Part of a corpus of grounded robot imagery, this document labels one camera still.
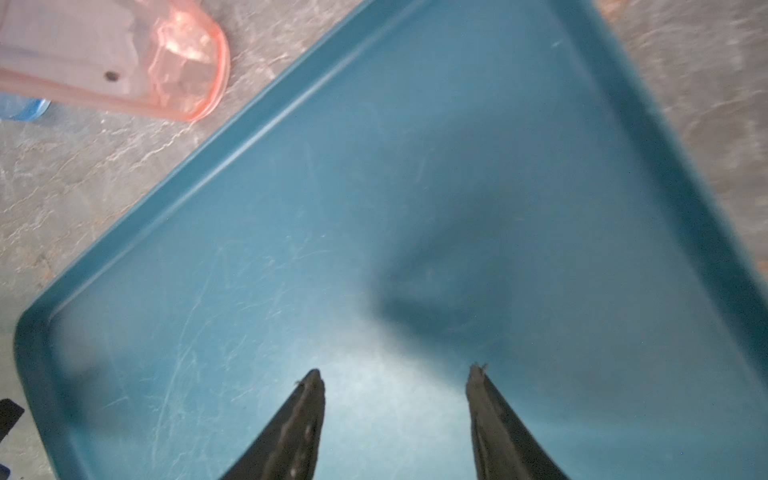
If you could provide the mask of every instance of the table surface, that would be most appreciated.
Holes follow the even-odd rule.
[[[758,266],[768,270],[768,5],[597,0]],[[230,42],[220,106],[192,124],[52,104],[0,122],[0,396],[25,406],[19,314],[112,223],[358,0],[203,0]],[[24,415],[0,444],[15,478],[54,478]]]

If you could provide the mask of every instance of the tray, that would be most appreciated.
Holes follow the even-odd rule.
[[[367,2],[29,307],[61,480],[218,478],[309,369],[316,478],[768,478],[763,285],[587,2]]]

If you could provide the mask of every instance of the blue plastic object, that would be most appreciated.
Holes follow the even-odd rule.
[[[472,478],[472,362],[574,480],[768,478],[765,299],[587,2],[378,0],[15,354],[62,480],[215,479],[313,367],[317,478]]]
[[[49,100],[0,92],[0,120],[33,121],[48,110]]]

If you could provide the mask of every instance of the blue tray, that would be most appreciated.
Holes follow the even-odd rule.
[[[317,478],[472,478],[475,361],[574,480],[768,478],[765,299],[586,2],[378,0],[15,354],[61,480],[215,479],[313,367]]]

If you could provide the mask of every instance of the tray surface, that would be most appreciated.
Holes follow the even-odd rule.
[[[473,478],[489,374],[572,479],[768,478],[762,286],[596,14],[359,8],[21,318],[61,480],[215,479],[309,369],[316,478]]]

